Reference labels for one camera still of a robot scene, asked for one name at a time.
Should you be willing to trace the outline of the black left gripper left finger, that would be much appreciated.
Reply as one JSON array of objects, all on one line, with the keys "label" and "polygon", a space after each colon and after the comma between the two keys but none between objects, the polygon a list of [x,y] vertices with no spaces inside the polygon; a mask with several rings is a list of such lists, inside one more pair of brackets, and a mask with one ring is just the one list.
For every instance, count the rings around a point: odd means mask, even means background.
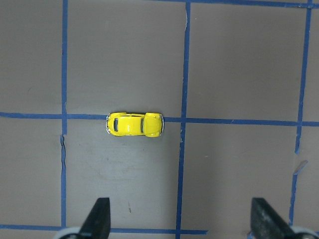
[{"label": "black left gripper left finger", "polygon": [[110,199],[98,198],[80,228],[79,239],[107,239],[110,234]]}]

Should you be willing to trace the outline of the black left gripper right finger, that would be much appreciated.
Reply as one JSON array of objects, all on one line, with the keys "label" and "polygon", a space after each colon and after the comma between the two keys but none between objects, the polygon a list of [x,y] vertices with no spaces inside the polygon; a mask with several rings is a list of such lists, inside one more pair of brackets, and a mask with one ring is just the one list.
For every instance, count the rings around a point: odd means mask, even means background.
[{"label": "black left gripper right finger", "polygon": [[294,231],[264,198],[252,198],[251,232],[256,239],[293,239]]}]

